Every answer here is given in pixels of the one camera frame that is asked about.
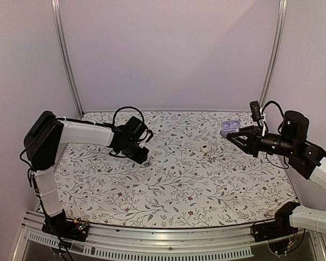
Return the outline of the aluminium corner post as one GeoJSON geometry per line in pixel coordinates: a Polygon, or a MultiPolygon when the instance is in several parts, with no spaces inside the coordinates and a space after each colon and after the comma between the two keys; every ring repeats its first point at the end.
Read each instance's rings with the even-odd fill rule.
{"type": "Polygon", "coordinates": [[[280,0],[279,7],[278,7],[277,25],[274,33],[271,55],[269,57],[269,63],[265,74],[264,84],[259,98],[259,104],[262,107],[265,105],[267,101],[267,96],[271,86],[275,65],[279,55],[281,40],[283,37],[283,31],[285,27],[286,12],[287,12],[287,0],[280,0]]]}
{"type": "Polygon", "coordinates": [[[68,53],[67,42],[64,32],[64,26],[62,23],[62,13],[59,0],[51,0],[52,14],[55,25],[55,31],[57,34],[57,40],[60,48],[62,63],[65,68],[66,79],[70,88],[71,96],[76,107],[76,111],[79,116],[84,115],[84,109],[81,103],[79,91],[77,89],[76,81],[73,75],[70,56],[68,53]]]}

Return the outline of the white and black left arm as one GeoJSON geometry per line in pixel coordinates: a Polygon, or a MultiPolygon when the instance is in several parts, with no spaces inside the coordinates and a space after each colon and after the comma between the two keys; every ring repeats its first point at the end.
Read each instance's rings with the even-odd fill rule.
{"type": "Polygon", "coordinates": [[[127,122],[117,125],[56,116],[44,111],[23,139],[24,149],[20,161],[28,166],[27,176],[42,210],[47,215],[49,227],[58,236],[70,231],[64,214],[58,186],[55,181],[57,165],[68,148],[86,147],[108,150],[113,158],[130,159],[143,164],[149,154],[145,146],[153,137],[143,115],[132,116],[127,122]]]}

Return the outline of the white earbud charging case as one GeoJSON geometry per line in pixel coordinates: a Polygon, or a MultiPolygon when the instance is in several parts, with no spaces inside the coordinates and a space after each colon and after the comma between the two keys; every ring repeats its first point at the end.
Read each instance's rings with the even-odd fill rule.
{"type": "Polygon", "coordinates": [[[206,145],[206,144],[201,145],[201,146],[200,146],[200,149],[201,149],[201,151],[202,151],[203,153],[209,153],[209,152],[210,152],[210,147],[209,147],[208,145],[206,145]]]}

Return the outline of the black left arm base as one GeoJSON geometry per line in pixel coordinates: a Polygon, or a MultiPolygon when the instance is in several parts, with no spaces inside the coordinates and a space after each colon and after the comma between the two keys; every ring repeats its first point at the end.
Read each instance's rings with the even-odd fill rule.
{"type": "Polygon", "coordinates": [[[56,216],[45,216],[42,231],[60,238],[85,242],[89,233],[89,222],[81,218],[68,219],[64,210],[56,216]]]}

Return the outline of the right aluminium corner post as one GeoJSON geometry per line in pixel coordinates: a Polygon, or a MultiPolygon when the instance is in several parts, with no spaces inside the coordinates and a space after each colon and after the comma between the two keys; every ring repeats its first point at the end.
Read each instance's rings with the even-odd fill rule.
{"type": "Polygon", "coordinates": [[[267,96],[271,86],[275,65],[279,55],[281,40],[283,37],[283,31],[285,27],[286,12],[287,12],[287,0],[280,0],[279,7],[278,7],[277,25],[274,33],[271,55],[269,57],[269,63],[265,74],[264,84],[259,98],[259,104],[262,107],[265,105],[267,101],[267,96]]]}

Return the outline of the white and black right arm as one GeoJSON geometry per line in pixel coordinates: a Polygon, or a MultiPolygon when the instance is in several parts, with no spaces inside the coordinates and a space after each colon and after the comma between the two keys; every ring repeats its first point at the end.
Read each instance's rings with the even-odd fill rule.
{"type": "MultiPolygon", "coordinates": [[[[305,179],[326,190],[326,151],[307,142],[309,120],[297,111],[286,111],[281,133],[265,131],[257,124],[237,131],[223,127],[225,138],[244,153],[257,157],[259,152],[288,158],[289,166],[305,179]]],[[[285,203],[274,215],[274,221],[254,225],[255,241],[265,241],[296,233],[299,228],[326,234],[326,212],[311,209],[298,202],[285,203]]]]}

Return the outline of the floral patterned table mat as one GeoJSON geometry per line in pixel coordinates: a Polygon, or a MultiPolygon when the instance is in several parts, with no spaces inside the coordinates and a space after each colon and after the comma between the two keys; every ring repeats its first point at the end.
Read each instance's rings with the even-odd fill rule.
{"type": "Polygon", "coordinates": [[[66,149],[55,181],[69,218],[134,227],[226,226],[271,219],[297,201],[278,157],[255,158],[221,138],[223,121],[249,126],[250,113],[142,115],[154,133],[144,164],[98,148],[66,149]],[[209,153],[201,151],[204,144],[209,153]]]}

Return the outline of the left aluminium corner post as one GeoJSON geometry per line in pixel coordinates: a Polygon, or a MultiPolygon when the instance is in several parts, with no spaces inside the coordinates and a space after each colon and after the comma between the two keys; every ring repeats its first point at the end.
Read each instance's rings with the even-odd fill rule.
{"type": "Polygon", "coordinates": [[[71,96],[76,107],[76,111],[79,116],[84,115],[84,109],[81,103],[79,91],[77,89],[76,81],[73,75],[70,56],[68,53],[67,42],[64,32],[64,26],[62,23],[62,13],[59,0],[51,0],[52,14],[55,25],[55,31],[57,34],[57,40],[60,48],[62,63],[65,68],[66,79],[70,88],[71,96]]]}

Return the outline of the aluminium frame rail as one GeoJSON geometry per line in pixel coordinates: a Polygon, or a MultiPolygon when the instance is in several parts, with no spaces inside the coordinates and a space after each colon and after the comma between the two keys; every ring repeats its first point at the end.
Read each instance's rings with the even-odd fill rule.
{"type": "Polygon", "coordinates": [[[286,254],[272,250],[286,238],[255,241],[250,225],[153,229],[91,224],[85,241],[44,233],[44,217],[28,210],[21,222],[13,260],[326,260],[326,244],[316,232],[301,230],[286,254]]]}

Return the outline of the purple earbud charging case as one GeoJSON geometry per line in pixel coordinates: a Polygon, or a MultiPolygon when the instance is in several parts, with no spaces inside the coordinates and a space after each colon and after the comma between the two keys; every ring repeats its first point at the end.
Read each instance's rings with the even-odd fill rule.
{"type": "Polygon", "coordinates": [[[226,139],[228,133],[236,133],[241,128],[240,120],[229,120],[223,121],[221,123],[220,135],[222,138],[226,139]]]}

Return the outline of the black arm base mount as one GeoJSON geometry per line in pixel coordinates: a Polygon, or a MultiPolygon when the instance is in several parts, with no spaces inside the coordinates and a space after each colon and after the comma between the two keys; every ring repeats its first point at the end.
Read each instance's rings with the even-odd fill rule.
{"type": "Polygon", "coordinates": [[[299,206],[300,203],[298,202],[285,203],[275,212],[273,221],[253,223],[250,233],[255,242],[258,243],[297,233],[298,228],[290,225],[289,216],[299,206]]]}

